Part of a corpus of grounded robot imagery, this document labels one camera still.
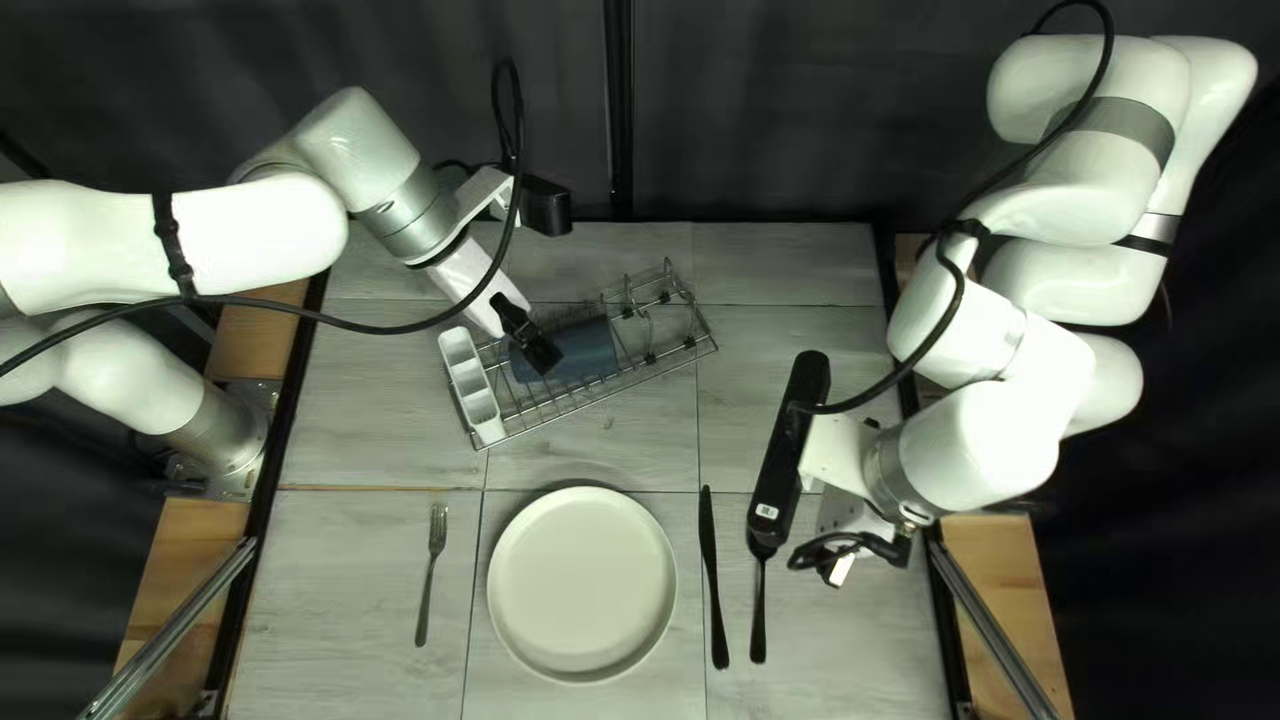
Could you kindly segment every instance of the black cable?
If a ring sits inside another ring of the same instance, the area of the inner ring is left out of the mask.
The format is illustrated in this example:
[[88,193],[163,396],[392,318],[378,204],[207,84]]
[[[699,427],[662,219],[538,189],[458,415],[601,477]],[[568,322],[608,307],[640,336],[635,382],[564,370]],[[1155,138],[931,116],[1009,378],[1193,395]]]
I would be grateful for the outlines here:
[[[869,388],[864,389],[863,392],[859,392],[858,395],[847,400],[827,405],[792,402],[788,406],[788,409],[792,413],[806,413],[809,415],[835,415],[838,413],[847,413],[855,407],[865,405],[878,395],[892,388],[897,383],[905,380],[908,375],[910,375],[911,372],[915,369],[915,365],[929,352],[929,350],[933,350],[933,346],[938,342],[938,338],[942,337],[942,333],[945,333],[947,328],[951,325],[951,320],[960,310],[960,302],[964,300],[964,273],[960,270],[960,268],[955,265],[955,263],[952,263],[943,254],[945,251],[943,233],[948,233],[956,227],[960,213],[963,213],[964,209],[968,208],[974,200],[982,197],[983,195],[989,192],[993,187],[1009,179],[1009,177],[1012,176],[1015,172],[1023,169],[1028,163],[1032,161],[1032,159],[1043,152],[1050,145],[1057,141],[1057,138],[1062,137],[1064,133],[1069,132],[1073,127],[1076,126],[1076,123],[1079,123],[1080,118],[1088,110],[1089,101],[1093,100],[1093,95],[1097,92],[1098,85],[1102,83],[1102,77],[1106,76],[1107,67],[1110,67],[1111,64],[1111,51],[1115,47],[1115,22],[1111,18],[1111,10],[1108,10],[1107,6],[1100,3],[1098,0],[1062,0],[1057,5],[1053,5],[1052,8],[1046,10],[1043,15],[1041,15],[1039,19],[1036,20],[1036,24],[1032,26],[1032,31],[1028,35],[1038,33],[1050,18],[1052,18],[1059,12],[1071,5],[1084,5],[1087,8],[1091,8],[1094,13],[1097,13],[1098,19],[1102,20],[1102,55],[1098,58],[1098,67],[1093,72],[1093,77],[1089,79],[1089,85],[1084,88],[1084,92],[1080,95],[1080,99],[1075,102],[1075,108],[1073,108],[1071,111],[1068,113],[1066,118],[1061,123],[1059,123],[1056,128],[1053,128],[1044,137],[1042,137],[1041,141],[1037,142],[1030,150],[1024,152],[1020,158],[1018,158],[1012,163],[1005,165],[1002,169],[997,170],[995,174],[992,174],[986,181],[979,183],[978,187],[972,190],[964,197],[964,200],[960,201],[956,211],[947,215],[947,218],[942,220],[942,224],[938,227],[938,231],[936,231],[932,236],[929,236],[929,240],[924,243],[925,247],[928,246],[929,242],[933,243],[934,256],[937,258],[938,264],[942,265],[947,270],[947,273],[951,274],[951,279],[956,284],[955,292],[952,292],[951,300],[950,302],[947,302],[947,307],[942,311],[942,316],[938,318],[938,322],[933,325],[933,329],[929,331],[929,334],[924,337],[924,341],[920,342],[920,345],[910,355],[908,355],[901,363],[899,363],[897,366],[893,368],[891,373],[888,373],[879,380],[876,380],[876,383],[872,384]],[[979,233],[982,233],[983,231],[986,231],[986,228],[980,228]],[[978,237],[979,241],[982,240],[982,234],[975,237]]]
[[448,160],[440,160],[439,163],[431,165],[431,172],[438,173],[444,168],[458,168],[468,176],[476,172],[476,169],[472,168],[471,165],[463,163],[462,160],[456,160],[453,158],[449,158]]
[[[511,61],[509,58],[494,65],[493,76],[490,77],[490,90],[494,99],[498,97],[498,85],[503,72],[507,73],[511,82],[511,100],[513,105],[512,117],[515,124],[513,128],[515,143],[511,146],[513,158],[513,169],[515,169],[513,173],[515,183],[511,188],[511,206],[518,208],[520,199],[522,197],[521,193],[524,192],[521,169],[524,165],[524,155],[525,155],[525,100],[520,91],[520,74],[516,72],[516,65],[515,63]],[[507,123],[502,115],[500,106],[497,101],[494,102],[494,120],[498,123],[499,132],[509,138],[512,131],[507,128]],[[476,286],[471,290],[471,292],[468,292],[465,297],[462,297],[462,300],[458,300],[452,307],[442,311],[438,315],[426,318],[424,320],[407,323],[403,325],[390,325],[390,327],[366,325],[364,323],[343,320],[342,318],[334,318],[333,315],[317,313],[315,310],[308,310],[306,307],[297,307],[294,305],[288,305],[284,302],[276,302],[274,300],[239,297],[234,295],[196,295],[191,297],[189,302],[196,305],[234,305],[241,307],[257,307],[260,310],[274,310],[276,313],[288,313],[291,315],[298,315],[301,318],[316,320],[319,323],[324,323],[326,325],[332,325],[339,329],[364,333],[364,334],[389,336],[389,334],[413,333],[417,331],[438,325],[448,320],[449,318],[453,318],[458,313],[466,310],[466,307],[471,305],[471,302],[474,302],[477,297],[480,297],[480,295],[493,281],[494,275],[497,275],[498,270],[502,268],[502,261],[507,256],[507,249],[511,246],[511,237],[512,232],[515,231],[515,227],[516,227],[516,213],[512,211],[507,214],[507,220],[502,227],[502,240],[498,242],[498,250],[497,252],[494,252],[493,263],[490,263],[489,269],[480,278],[480,282],[476,283]],[[36,357],[37,355],[49,350],[50,347],[54,347],[60,342],[70,340],[82,332],[93,329],[104,323],[109,323],[111,320],[116,320],[127,315],[132,315],[133,313],[147,310],[150,307],[184,305],[188,301],[183,300],[182,297],[157,297],[155,300],[143,300],[141,302],[133,302],[129,305],[122,305],[119,307],[113,307],[110,310],[106,310],[99,315],[95,315],[79,323],[76,323],[74,325],[70,325],[65,329],[61,329],[56,333],[52,333],[46,338],[41,340],[40,342],[32,345],[31,347],[15,354],[13,357],[9,357],[4,363],[0,363],[0,378],[12,373],[19,365],[31,360],[32,357]]]
[[[506,173],[512,173],[516,169],[516,155],[524,151],[524,137],[520,138],[521,147],[517,150],[511,140],[511,131],[507,129],[507,122],[502,117],[502,104],[498,101],[498,70],[503,67],[503,63],[511,65],[512,77],[515,78],[515,65],[511,59],[499,61],[493,68],[493,77],[489,82],[489,104],[493,106],[494,123],[498,126],[498,168]],[[522,114],[524,109],[517,108],[516,113]],[[517,119],[517,133],[524,132],[524,119]],[[515,202],[512,208],[518,208]]]
[[[842,541],[849,542],[849,544],[838,550],[827,548],[827,543]],[[797,544],[791,551],[791,557],[787,557],[787,570],[808,570],[810,568],[831,565],[841,557],[852,555],[864,547],[890,562],[905,561],[906,553],[910,552],[909,544],[892,543],[874,533],[837,530]]]

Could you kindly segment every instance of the dish rack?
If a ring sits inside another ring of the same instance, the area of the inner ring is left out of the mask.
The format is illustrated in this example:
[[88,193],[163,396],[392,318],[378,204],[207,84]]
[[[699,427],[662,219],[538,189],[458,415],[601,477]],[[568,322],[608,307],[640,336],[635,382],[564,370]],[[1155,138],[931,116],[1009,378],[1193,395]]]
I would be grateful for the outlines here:
[[[534,314],[548,334],[571,324],[605,318],[618,370],[521,383],[511,366],[507,340],[485,336],[483,342],[472,345],[465,328],[442,333],[449,395],[477,451],[572,415],[719,350],[694,293],[681,283],[669,258],[663,258],[660,268],[622,275],[620,288],[602,292],[596,299],[539,302]],[[483,375],[476,372],[481,368]]]

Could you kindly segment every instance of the black curtain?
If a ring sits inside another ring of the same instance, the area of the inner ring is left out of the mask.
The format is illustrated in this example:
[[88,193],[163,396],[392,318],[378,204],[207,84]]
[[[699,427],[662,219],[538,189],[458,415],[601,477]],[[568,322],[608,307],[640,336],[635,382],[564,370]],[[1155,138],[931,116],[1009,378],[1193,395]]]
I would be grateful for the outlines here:
[[1037,523],[1079,717],[1276,717],[1280,83],[1206,164],[1166,274],[1172,328],[1125,333],[1142,401],[1064,448]]
[[[938,223],[1016,154],[992,61],[1051,0],[636,3],[636,214]],[[1117,32],[1203,35],[1280,70],[1280,5],[1106,0]],[[1048,29],[1098,32],[1071,8]]]
[[498,159],[489,72],[515,58],[529,167],[607,214],[600,4],[41,0],[0,5],[0,129],[113,191],[225,182],[320,100],[364,85],[429,163]]
[[0,410],[0,717],[76,717],[129,621],[163,500],[86,437]]

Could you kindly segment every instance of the fork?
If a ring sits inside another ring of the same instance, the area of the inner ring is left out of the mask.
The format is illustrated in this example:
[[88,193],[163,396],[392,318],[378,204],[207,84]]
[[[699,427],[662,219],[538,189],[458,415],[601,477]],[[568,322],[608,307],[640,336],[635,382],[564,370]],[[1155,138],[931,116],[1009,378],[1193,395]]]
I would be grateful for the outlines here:
[[431,539],[428,550],[431,560],[426,565],[426,583],[422,585],[422,606],[417,611],[417,630],[413,633],[413,644],[422,647],[426,644],[426,616],[431,610],[431,575],[435,574],[435,559],[444,552],[444,541],[449,534],[449,507],[447,505],[431,506]]

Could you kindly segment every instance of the wire dish rack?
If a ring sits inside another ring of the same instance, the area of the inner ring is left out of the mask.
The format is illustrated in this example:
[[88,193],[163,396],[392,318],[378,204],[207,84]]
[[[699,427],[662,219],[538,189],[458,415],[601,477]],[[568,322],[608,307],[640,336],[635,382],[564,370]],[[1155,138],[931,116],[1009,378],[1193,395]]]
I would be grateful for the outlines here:
[[539,302],[534,310],[538,324],[549,333],[571,324],[605,318],[618,369],[605,374],[552,377],[522,383],[512,370],[506,340],[486,338],[483,345],[477,343],[476,352],[497,396],[502,424],[507,430],[507,437],[502,439],[483,442],[467,424],[458,404],[457,388],[451,380],[449,396],[471,437],[471,446],[477,451],[507,442],[719,350],[707,319],[698,309],[694,293],[680,282],[669,258],[663,258],[660,268],[623,275],[621,288],[602,292],[594,300]]

